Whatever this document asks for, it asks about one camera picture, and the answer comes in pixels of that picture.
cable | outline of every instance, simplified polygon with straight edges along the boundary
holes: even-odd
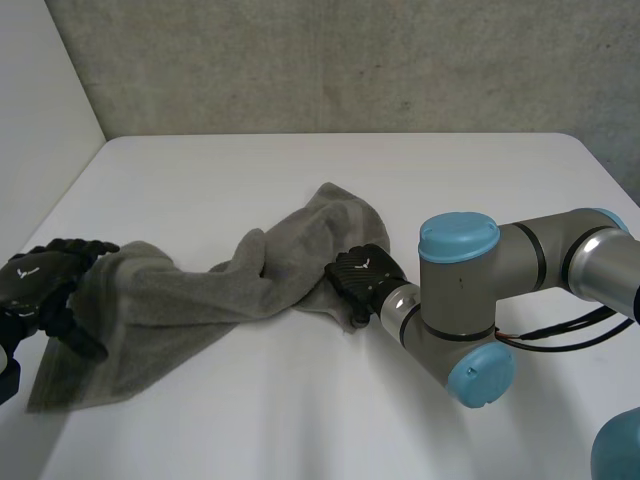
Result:
[[[559,323],[557,325],[552,325],[551,327],[540,328],[538,330],[534,330],[533,332],[523,333],[521,335],[508,335],[500,333],[499,336],[519,340],[540,340],[542,338],[553,337],[555,335],[561,335],[563,333],[574,332],[576,330],[590,327],[591,325],[600,323],[615,314],[616,311],[610,309],[609,307],[600,307],[593,312],[589,312],[586,315],[583,315],[580,318],[569,320],[568,322],[564,323]]]
[[[514,342],[510,340],[508,337],[496,335],[496,339],[506,345],[510,345],[514,348],[520,348],[522,350],[529,350],[531,352],[573,352],[575,350],[582,350],[584,348],[589,348],[594,345],[598,345],[606,340],[609,340],[612,337],[615,337],[617,334],[623,332],[631,325],[635,323],[634,320],[627,318],[624,322],[622,322],[617,327],[609,330],[607,333],[600,335],[599,337],[593,338],[591,340],[587,340],[582,343],[575,343],[573,345],[563,345],[560,347],[537,347],[535,345],[527,345],[526,343]]]

white table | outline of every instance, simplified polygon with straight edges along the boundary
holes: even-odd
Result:
[[[414,282],[418,228],[446,211],[506,223],[598,206],[640,233],[637,206],[564,135],[134,137],[98,153],[29,246],[144,239],[204,271],[325,181],[380,212]],[[497,323],[523,331],[592,308],[547,291],[499,302]],[[599,428],[640,405],[635,327],[582,352],[517,352],[514,386],[480,410],[451,400],[375,322],[349,335],[288,311],[238,327],[128,402],[27,416],[45,343],[18,351],[22,389],[0,409],[3,478],[585,479]]]

gray wall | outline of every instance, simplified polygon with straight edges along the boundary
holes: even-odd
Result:
[[[638,0],[47,4],[108,138],[565,132],[640,201]]]

blue joint cap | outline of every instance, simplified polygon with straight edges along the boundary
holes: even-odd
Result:
[[[433,263],[458,263],[487,253],[500,240],[491,217],[475,212],[451,212],[430,218],[420,227],[420,258]]]
[[[595,210],[597,212],[600,212],[606,215],[611,220],[613,220],[616,225],[618,225],[618,228],[620,228],[620,230],[624,230],[625,232],[629,233],[629,228],[624,224],[622,219],[619,216],[617,216],[615,213],[613,213],[611,210],[607,210],[606,208],[592,208],[592,210]]]
[[[515,374],[512,352],[501,343],[487,343],[453,367],[446,389],[465,407],[480,408],[500,398],[513,383]]]

towel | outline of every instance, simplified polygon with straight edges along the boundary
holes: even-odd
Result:
[[[326,183],[267,232],[251,230],[233,258],[207,273],[178,269],[158,248],[134,242],[100,259],[70,305],[109,351],[91,365],[57,340],[47,344],[27,411],[60,411],[127,400],[238,324],[295,306],[325,312],[347,332],[351,310],[324,279],[340,252],[375,243],[389,251],[377,212]]]

